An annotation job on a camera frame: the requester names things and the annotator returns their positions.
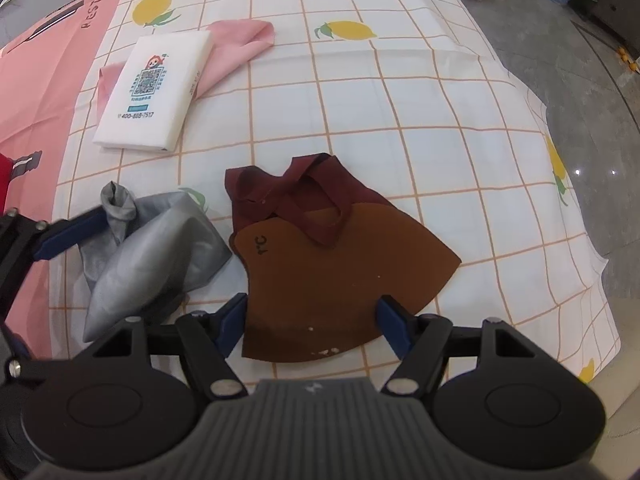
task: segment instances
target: gray cloth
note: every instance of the gray cloth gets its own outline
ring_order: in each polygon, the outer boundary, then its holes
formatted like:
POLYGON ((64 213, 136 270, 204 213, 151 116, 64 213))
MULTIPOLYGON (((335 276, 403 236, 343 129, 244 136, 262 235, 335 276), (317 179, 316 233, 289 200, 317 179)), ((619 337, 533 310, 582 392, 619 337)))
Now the gray cloth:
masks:
POLYGON ((100 193, 109 229, 80 244, 92 292, 84 342, 139 316, 160 294, 206 285, 231 251, 185 192, 134 199, 114 183, 100 193))

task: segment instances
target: bedsheet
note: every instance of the bedsheet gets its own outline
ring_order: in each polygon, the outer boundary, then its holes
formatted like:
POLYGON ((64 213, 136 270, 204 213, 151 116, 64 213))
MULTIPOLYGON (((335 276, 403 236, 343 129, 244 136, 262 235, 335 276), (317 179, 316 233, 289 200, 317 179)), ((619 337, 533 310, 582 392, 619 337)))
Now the bedsheet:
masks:
MULTIPOLYGON (((7 205, 32 218, 77 215, 113 180, 137 196, 186 190, 226 240, 227 168, 281 174, 292 156, 333 153, 462 259, 425 312, 467 326, 505 319, 586 381, 620 349, 606 260, 545 105, 461 0, 78 0, 0 51, 0 80, 0 152, 29 161, 7 205), (192 103, 173 153, 92 143, 100 67, 126 60, 140 36, 243 18, 273 23, 274 47, 192 103)), ((176 315, 246 290, 233 257, 176 315)), ((33 267, 8 322, 36 354, 66 358, 83 348, 88 300, 73 248, 33 267)), ((229 362, 249 386, 327 376, 380 386, 398 363, 382 338, 308 364, 245 359, 238 345, 229 362)), ((180 376, 177 359, 154 364, 180 376)), ((452 360, 447 377, 473 365, 452 360)))

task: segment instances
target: green leaf print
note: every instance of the green leaf print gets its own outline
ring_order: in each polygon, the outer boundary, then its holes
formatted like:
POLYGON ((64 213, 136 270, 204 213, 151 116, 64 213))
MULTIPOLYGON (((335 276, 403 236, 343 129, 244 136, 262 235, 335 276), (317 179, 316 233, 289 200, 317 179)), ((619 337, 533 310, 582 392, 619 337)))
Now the green leaf print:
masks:
POLYGON ((177 16, 174 16, 173 18, 169 19, 173 13, 174 13, 173 9, 169 10, 164 14, 160 14, 160 16, 155 18, 153 21, 147 23, 146 25, 153 25, 153 26, 166 25, 167 23, 171 23, 173 20, 177 20, 178 18, 180 18, 181 14, 178 14, 177 16))
POLYGON ((554 177, 556 178, 556 186, 558 186, 558 192, 560 193, 560 202, 562 202, 565 206, 569 206, 567 202, 564 201, 564 199, 562 198, 562 195, 564 195, 566 193, 566 187, 564 186, 564 183, 562 182, 562 180, 560 180, 558 178, 558 176, 554 173, 554 177))
POLYGON ((318 36, 318 32, 320 32, 320 34, 324 34, 325 36, 328 36, 329 38, 333 38, 333 33, 331 31, 331 27, 329 27, 329 25, 327 23, 325 23, 322 27, 318 27, 316 28, 316 30, 314 31, 316 34, 316 38, 318 38, 318 40, 320 39, 320 36, 318 36))
POLYGON ((206 213, 209 210, 209 208, 206 207, 207 199, 202 193, 200 193, 199 191, 196 191, 195 189, 191 189, 190 187, 181 187, 179 189, 180 191, 184 191, 189 195, 191 195, 191 197, 196 201, 196 203, 200 206, 200 209, 202 209, 203 212, 206 213))

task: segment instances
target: pink towel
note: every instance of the pink towel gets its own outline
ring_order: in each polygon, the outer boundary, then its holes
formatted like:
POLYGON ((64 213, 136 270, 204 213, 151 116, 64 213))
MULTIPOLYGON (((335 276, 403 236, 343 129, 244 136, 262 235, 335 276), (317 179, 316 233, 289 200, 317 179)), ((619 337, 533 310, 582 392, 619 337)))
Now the pink towel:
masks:
MULTIPOLYGON (((260 20, 224 20, 207 27, 213 37, 213 49, 207 59, 195 99, 211 90, 213 85, 236 68, 273 45, 273 25, 260 20)), ((98 77, 98 121, 104 113, 107 101, 116 85, 124 61, 103 66, 98 77)))

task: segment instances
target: yellow lemon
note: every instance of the yellow lemon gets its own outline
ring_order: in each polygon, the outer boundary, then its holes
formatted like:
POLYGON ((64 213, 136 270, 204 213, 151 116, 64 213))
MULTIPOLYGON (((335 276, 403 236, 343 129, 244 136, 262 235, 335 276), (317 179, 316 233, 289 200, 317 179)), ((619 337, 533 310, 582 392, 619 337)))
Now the yellow lemon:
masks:
POLYGON ((171 0, 140 0, 131 15, 137 25, 150 25, 171 5, 171 0))
POLYGON ((583 383, 586 384, 593 379, 595 371, 596 371, 596 365, 593 362, 593 359, 589 359, 589 364, 587 364, 582 369, 582 371, 580 372, 580 375, 578 375, 578 379, 580 379, 583 383))
POLYGON ((558 152, 556 152, 556 147, 551 142, 551 139, 548 135, 545 135, 546 139, 546 150, 549 152, 549 158, 551 159, 551 165, 554 168, 554 175, 558 177, 560 180, 564 180, 566 177, 566 169, 564 168, 564 164, 562 160, 560 160, 560 156, 558 152))
POLYGON ((316 38, 319 34, 332 38, 334 34, 344 40, 369 40, 376 38, 373 31, 364 23, 359 22, 328 22, 315 30, 316 38))

